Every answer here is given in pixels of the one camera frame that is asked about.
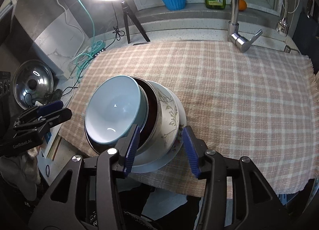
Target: white cloth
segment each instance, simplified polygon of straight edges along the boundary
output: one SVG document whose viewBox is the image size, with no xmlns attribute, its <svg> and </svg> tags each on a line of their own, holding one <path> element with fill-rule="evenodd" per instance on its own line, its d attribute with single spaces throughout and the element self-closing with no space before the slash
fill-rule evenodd
<svg viewBox="0 0 319 230">
<path fill-rule="evenodd" d="M 0 157 L 0 173 L 10 185 L 17 187 L 30 201 L 37 197 L 37 184 L 40 184 L 37 149 L 33 148 L 17 157 Z"/>
</svg>

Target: faucet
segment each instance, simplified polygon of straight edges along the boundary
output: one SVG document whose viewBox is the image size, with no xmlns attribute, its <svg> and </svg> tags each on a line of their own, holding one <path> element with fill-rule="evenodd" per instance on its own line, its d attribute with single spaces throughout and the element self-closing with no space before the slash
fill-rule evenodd
<svg viewBox="0 0 319 230">
<path fill-rule="evenodd" d="M 287 22 L 287 15 L 288 15 L 288 0 L 285 1 L 285 12 L 282 19 L 280 19 L 276 25 L 276 31 L 282 35 L 287 36 L 289 25 Z M 250 40 L 246 39 L 245 37 L 241 36 L 238 33 L 238 12 L 239 12 L 239 0 L 232 0 L 232 17 L 228 23 L 228 41 L 231 41 L 236 45 L 236 47 L 242 52 L 246 52 L 252 43 L 254 43 L 262 34 L 263 31 L 259 30 Z"/>
</svg>

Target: light stand tripod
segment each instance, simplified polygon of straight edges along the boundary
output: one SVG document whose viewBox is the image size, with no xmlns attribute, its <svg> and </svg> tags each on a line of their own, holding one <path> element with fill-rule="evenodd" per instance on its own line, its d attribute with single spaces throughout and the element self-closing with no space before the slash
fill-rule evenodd
<svg viewBox="0 0 319 230">
<path fill-rule="evenodd" d="M 129 31 L 129 23 L 127 20 L 127 16 L 130 17 L 130 19 L 132 20 L 132 22 L 135 24 L 135 26 L 137 27 L 137 29 L 140 31 L 140 33 L 143 35 L 143 37 L 145 38 L 145 40 L 147 42 L 150 42 L 150 39 L 148 38 L 148 36 L 146 35 L 145 30 L 143 29 L 141 23 L 139 22 L 139 20 L 136 18 L 135 14 L 133 13 L 133 11 L 131 10 L 130 6 L 127 4 L 127 2 L 125 2 L 125 0 L 121 0 L 121 5 L 122 5 L 122 10 L 123 10 L 123 18 L 124 18 L 124 24 L 125 24 L 125 30 L 126 30 L 126 36 L 127 36 L 127 43 L 129 44 L 131 42 L 130 39 L 130 31 Z"/>
</svg>

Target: stack of dishes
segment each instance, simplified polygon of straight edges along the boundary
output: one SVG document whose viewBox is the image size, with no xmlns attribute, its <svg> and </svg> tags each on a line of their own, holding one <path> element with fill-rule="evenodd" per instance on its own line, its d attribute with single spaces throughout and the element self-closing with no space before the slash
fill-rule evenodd
<svg viewBox="0 0 319 230">
<path fill-rule="evenodd" d="M 146 173 L 175 157 L 186 123 L 185 110 L 172 91 L 153 81 L 120 75 L 105 81 L 93 94 L 85 133 L 92 149 L 101 154 L 138 124 L 140 143 L 132 172 Z"/>
</svg>

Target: tripod leg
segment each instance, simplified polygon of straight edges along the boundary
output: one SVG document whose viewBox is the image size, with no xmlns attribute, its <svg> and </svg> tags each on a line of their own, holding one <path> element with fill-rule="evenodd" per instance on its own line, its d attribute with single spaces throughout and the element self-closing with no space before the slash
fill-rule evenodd
<svg viewBox="0 0 319 230">
<path fill-rule="evenodd" d="M 132 22 L 135 24 L 135 26 L 138 28 L 138 30 L 140 31 L 140 33 L 143 35 L 143 37 L 145 38 L 145 40 L 147 42 L 150 42 L 150 39 L 148 38 L 148 36 L 146 35 L 145 30 L 143 29 L 141 23 L 139 22 L 139 20 L 136 18 L 135 14 L 132 12 L 128 13 L 128 16 L 130 17 L 130 19 L 132 20 Z"/>
<path fill-rule="evenodd" d="M 124 25 L 126 30 L 126 36 L 127 36 L 127 43 L 129 44 L 131 42 L 131 39 L 130 39 L 129 23 L 127 21 L 127 13 L 123 13 L 123 19 L 124 19 Z"/>
</svg>

